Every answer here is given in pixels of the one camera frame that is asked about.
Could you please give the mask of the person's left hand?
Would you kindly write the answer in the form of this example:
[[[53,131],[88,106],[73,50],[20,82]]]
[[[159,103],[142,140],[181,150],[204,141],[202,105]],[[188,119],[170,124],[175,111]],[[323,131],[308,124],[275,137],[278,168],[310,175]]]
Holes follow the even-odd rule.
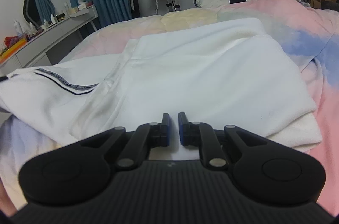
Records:
[[[3,185],[3,182],[0,180],[0,208],[1,211],[8,217],[15,215],[17,212],[16,207],[9,198],[7,191]]]

